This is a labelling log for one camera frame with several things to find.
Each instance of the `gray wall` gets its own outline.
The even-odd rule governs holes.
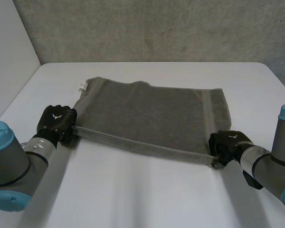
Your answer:
[[[285,0],[14,0],[42,64],[261,62],[285,84]]]

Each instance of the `gray towel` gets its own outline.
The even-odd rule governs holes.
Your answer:
[[[74,106],[76,135],[155,157],[217,164],[208,139],[231,126],[222,89],[155,87],[101,77],[86,82]]]

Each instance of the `white tag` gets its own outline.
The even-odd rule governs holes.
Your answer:
[[[86,83],[86,82],[80,82],[79,85],[78,85],[78,88],[79,88],[79,89],[86,90],[86,88],[87,88],[87,83]]]

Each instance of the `concrete wall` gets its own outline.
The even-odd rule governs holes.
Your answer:
[[[285,1],[14,0],[41,63],[261,62],[285,84]]]
[[[12,0],[0,0],[0,116],[39,67]]]

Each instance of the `table surface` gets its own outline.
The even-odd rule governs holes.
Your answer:
[[[271,150],[285,87],[260,63],[51,63],[41,66],[1,120],[27,142],[48,105],[73,107],[92,77],[153,86],[222,88],[232,130]],[[285,227],[285,206],[246,184],[232,161],[222,171],[134,154],[81,139],[59,147],[24,212],[0,211],[0,227]]]

